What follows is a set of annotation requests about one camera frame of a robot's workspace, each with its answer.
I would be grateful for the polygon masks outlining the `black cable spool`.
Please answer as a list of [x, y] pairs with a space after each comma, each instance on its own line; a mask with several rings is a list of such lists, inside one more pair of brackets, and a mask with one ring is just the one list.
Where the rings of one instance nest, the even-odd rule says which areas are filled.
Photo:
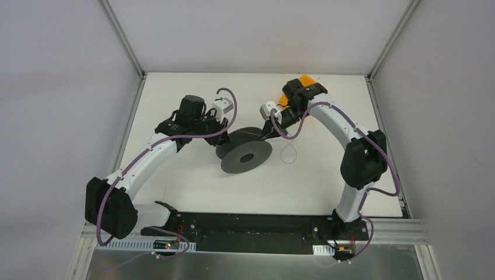
[[261, 128], [244, 127], [228, 134], [229, 143], [216, 147], [221, 169], [228, 174], [240, 174], [262, 165], [272, 153], [272, 146], [260, 140]]

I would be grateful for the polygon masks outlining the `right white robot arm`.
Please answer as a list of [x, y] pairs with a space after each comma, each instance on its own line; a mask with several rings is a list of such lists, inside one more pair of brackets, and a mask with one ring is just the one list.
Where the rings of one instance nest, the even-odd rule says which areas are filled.
[[344, 149], [340, 173], [345, 185], [341, 199], [332, 212], [330, 231], [337, 238], [346, 239], [361, 221], [365, 192], [387, 171], [386, 136], [379, 129], [364, 131], [336, 105], [320, 83], [305, 86], [299, 79], [293, 79], [283, 87], [283, 94], [287, 98], [284, 108], [273, 101], [260, 108], [265, 120], [261, 139], [295, 139], [302, 128], [299, 127], [294, 135], [289, 135], [287, 128], [295, 124], [302, 126], [305, 119], [311, 116], [338, 140]]

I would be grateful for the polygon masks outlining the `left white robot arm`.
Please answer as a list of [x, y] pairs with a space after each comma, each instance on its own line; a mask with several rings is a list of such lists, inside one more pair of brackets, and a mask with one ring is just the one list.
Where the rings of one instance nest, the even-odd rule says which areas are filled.
[[215, 94], [211, 108], [203, 98], [187, 95], [172, 115], [160, 122], [146, 144], [124, 165], [104, 179], [86, 185], [85, 220], [111, 237], [123, 239], [131, 232], [155, 226], [164, 236], [173, 235], [178, 220], [163, 202], [134, 204], [144, 183], [158, 167], [176, 155], [192, 139], [205, 139], [211, 146], [228, 142], [229, 120], [236, 111], [234, 97]]

